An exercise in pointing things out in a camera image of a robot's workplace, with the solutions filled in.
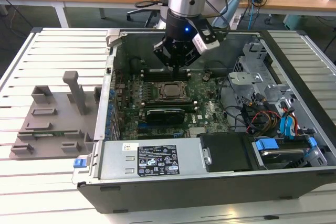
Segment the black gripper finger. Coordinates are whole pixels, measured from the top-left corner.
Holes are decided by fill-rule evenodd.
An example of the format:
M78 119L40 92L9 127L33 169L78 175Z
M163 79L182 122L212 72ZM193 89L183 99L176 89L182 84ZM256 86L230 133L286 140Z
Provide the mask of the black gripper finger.
M179 44L177 47L177 66L178 69L189 66L200 57L194 44Z
M164 37L159 43L153 45L153 52L158 59L171 71L172 76L177 76L179 71L174 39Z

